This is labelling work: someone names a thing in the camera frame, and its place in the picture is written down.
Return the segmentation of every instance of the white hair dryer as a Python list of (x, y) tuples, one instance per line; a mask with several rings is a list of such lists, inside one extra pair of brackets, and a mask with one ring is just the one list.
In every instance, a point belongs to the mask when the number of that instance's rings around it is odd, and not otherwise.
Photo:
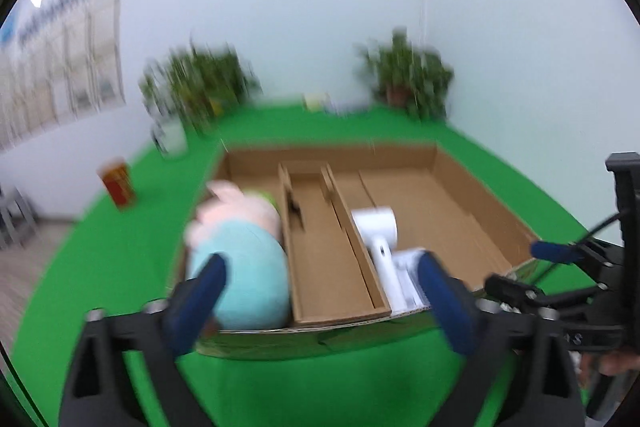
[(393, 314), (407, 311), (402, 286), (391, 258), (391, 248), (398, 244), (396, 216), (388, 206), (363, 208), (351, 213), (364, 244), (369, 248), (380, 283)]

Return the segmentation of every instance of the wooden floor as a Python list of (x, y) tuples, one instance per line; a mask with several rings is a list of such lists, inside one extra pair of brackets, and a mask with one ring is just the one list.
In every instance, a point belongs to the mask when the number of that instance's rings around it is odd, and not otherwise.
[(70, 229), (62, 223), (41, 224), (39, 237), (31, 237), (24, 247), (0, 250), (0, 341), (7, 352), (31, 294)]

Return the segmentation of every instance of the cardboard box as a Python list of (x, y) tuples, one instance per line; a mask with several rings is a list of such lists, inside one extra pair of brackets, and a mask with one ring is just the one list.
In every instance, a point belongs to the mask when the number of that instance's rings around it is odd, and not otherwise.
[[(390, 206), (396, 250), (433, 251), (452, 276), (480, 291), (490, 273), (519, 279), (535, 268), (537, 240), (491, 191), (434, 145), (230, 148), (212, 178), (274, 195), (283, 220), (293, 320), (275, 331), (203, 335), (204, 355), (245, 360), (309, 357), (386, 343), (434, 327), (430, 312), (390, 317), (351, 210)], [(301, 207), (302, 223), (287, 197)], [(178, 254), (175, 282), (188, 252)]]

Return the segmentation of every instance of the light blue plush body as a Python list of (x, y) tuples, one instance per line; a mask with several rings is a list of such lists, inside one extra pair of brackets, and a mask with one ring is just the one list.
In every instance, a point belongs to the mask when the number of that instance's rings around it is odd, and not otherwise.
[(220, 224), (191, 252), (193, 279), (211, 255), (226, 261), (226, 287), (212, 313), (223, 330), (270, 330), (289, 320), (289, 277), (284, 250), (266, 230), (246, 221)]

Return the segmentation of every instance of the green table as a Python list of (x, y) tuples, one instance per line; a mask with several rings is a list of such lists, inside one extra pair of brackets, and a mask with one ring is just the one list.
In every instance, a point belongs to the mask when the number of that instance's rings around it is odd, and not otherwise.
[[(441, 123), (419, 123), (386, 108), (338, 118), (301, 107), (246, 108), (215, 136), (189, 137), (185, 158), (155, 149), (132, 166), (138, 204), (118, 212), (100, 198), (70, 234), (31, 299), (14, 363), (45, 418), (56, 425), (68, 361), (93, 308), (123, 314), (166, 294), (182, 230), (226, 145), (250, 143), (432, 140), (489, 186), (540, 237), (570, 241), (584, 229), (542, 190)], [(547, 290), (581, 287), (571, 267), (556, 270)], [(134, 383), (152, 425), (166, 425), (138, 354)], [(179, 364), (220, 427), (425, 426), (456, 381), (461, 359), (439, 331), (360, 351), (312, 359), (241, 362), (190, 354)], [(478, 425), (491, 425), (510, 377), (509, 364)]]

